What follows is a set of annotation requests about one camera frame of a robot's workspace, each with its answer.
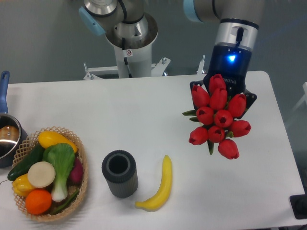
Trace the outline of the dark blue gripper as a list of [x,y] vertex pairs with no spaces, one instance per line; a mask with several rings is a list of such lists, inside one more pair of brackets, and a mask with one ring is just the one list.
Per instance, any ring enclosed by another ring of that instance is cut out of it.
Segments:
[[[207,75],[203,79],[206,89],[215,74],[221,74],[229,95],[234,96],[234,118],[242,118],[257,100],[257,95],[246,89],[247,74],[252,52],[237,46],[214,46]],[[209,94],[199,83],[191,84],[191,97],[195,109],[209,104]]]

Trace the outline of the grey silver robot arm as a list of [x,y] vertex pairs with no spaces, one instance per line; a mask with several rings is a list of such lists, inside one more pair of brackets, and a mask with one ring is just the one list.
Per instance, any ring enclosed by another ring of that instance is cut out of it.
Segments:
[[[221,74],[230,96],[242,93],[247,107],[257,96],[246,89],[245,77],[259,30],[262,0],[186,0],[186,17],[193,22],[218,20],[219,28],[208,72],[200,85],[209,87]],[[105,35],[114,47],[120,78],[163,76],[170,60],[152,63],[152,43],[158,35],[155,19],[142,0],[86,0],[79,16],[95,35]]]

